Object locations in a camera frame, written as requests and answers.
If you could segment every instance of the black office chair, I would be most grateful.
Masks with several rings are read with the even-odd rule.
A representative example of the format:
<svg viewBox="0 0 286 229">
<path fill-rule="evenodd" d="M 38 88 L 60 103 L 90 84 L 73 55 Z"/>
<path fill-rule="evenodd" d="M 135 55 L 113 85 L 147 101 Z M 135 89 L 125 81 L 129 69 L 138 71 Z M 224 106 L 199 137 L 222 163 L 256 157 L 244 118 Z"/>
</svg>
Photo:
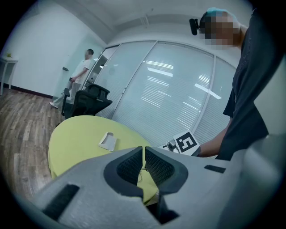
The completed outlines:
<svg viewBox="0 0 286 229">
<path fill-rule="evenodd" d="M 67 97 L 70 96 L 70 92 L 68 88 L 65 88 L 62 116 L 68 119 L 78 115 L 97 114 L 112 103 L 111 100 L 106 99 L 109 92 L 109 90 L 93 84 L 83 91 L 76 92 L 74 104 L 70 104 L 66 102 Z"/>
</svg>

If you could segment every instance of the man in white shirt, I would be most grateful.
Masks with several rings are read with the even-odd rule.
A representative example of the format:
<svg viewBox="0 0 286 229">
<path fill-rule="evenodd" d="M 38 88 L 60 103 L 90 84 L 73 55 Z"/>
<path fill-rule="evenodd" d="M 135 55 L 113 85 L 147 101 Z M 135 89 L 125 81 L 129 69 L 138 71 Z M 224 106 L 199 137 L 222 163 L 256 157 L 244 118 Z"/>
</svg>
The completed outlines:
<svg viewBox="0 0 286 229">
<path fill-rule="evenodd" d="M 76 92 L 81 89 L 82 85 L 84 84 L 84 81 L 87 77 L 88 70 L 90 69 L 91 59 L 93 58 L 93 50 L 88 49 L 85 52 L 84 60 L 82 60 L 79 65 L 76 67 L 76 70 L 72 74 L 70 80 L 67 83 L 66 88 L 69 88 L 70 90 L 70 97 L 71 97 L 71 103 L 74 102 Z M 53 102 L 50 102 L 50 105 L 58 108 L 60 103 L 62 102 L 64 98 L 64 93 L 54 100 Z"/>
</svg>

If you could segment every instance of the white side table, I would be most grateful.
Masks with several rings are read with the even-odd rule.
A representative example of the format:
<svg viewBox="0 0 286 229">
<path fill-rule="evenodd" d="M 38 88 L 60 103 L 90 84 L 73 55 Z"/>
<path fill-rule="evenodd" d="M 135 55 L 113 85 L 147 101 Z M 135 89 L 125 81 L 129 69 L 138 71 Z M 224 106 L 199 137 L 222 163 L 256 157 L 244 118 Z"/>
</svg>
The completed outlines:
<svg viewBox="0 0 286 229">
<path fill-rule="evenodd" d="M 7 57 L 7 56 L 1 56 L 0 57 L 0 62 L 4 63 L 4 70 L 1 76 L 1 88 L 0 88 L 0 95 L 3 94 L 3 85 L 4 85 L 4 80 L 5 80 L 5 75 L 6 75 L 6 70 L 7 70 L 7 66 L 8 64 L 14 64 L 11 75 L 9 77 L 9 89 L 11 89 L 11 84 L 12 84 L 12 79 L 13 79 L 13 75 L 14 75 L 14 71 L 15 71 L 15 67 L 16 64 L 18 62 L 17 59 L 14 59 L 12 57 Z"/>
</svg>

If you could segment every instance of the white wall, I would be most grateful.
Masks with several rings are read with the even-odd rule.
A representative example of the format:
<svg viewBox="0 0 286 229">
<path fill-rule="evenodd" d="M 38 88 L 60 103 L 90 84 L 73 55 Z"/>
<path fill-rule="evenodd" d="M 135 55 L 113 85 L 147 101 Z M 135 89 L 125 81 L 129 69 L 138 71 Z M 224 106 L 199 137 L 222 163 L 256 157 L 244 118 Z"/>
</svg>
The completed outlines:
<svg viewBox="0 0 286 229">
<path fill-rule="evenodd" d="M 161 40 L 185 43 L 215 54 L 234 67 L 237 67 L 240 59 L 240 50 L 238 48 L 230 48 L 228 50 L 213 49 L 210 45 L 206 45 L 205 40 L 200 39 L 199 35 L 193 36 L 189 25 L 180 24 L 153 24 L 149 25 L 147 28 L 144 26 L 138 26 L 127 29 L 117 34 L 114 39 L 108 43 L 108 46 L 123 42 L 144 40 Z"/>
<path fill-rule="evenodd" d="M 86 36 L 106 44 L 82 21 L 50 0 L 39 2 L 40 14 L 20 22 L 2 53 L 18 59 L 12 85 L 53 95 L 68 56 Z"/>
</svg>

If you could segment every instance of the wooden floor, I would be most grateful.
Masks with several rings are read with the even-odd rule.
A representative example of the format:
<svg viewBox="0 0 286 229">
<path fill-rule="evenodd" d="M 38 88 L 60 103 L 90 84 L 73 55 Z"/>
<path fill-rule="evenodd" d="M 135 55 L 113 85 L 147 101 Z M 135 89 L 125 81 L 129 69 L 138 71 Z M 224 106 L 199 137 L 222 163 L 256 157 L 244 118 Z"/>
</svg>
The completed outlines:
<svg viewBox="0 0 286 229">
<path fill-rule="evenodd" d="M 0 167 L 12 191 L 27 199 L 51 180 L 48 144 L 64 118 L 50 101 L 7 88 L 0 96 Z"/>
</svg>

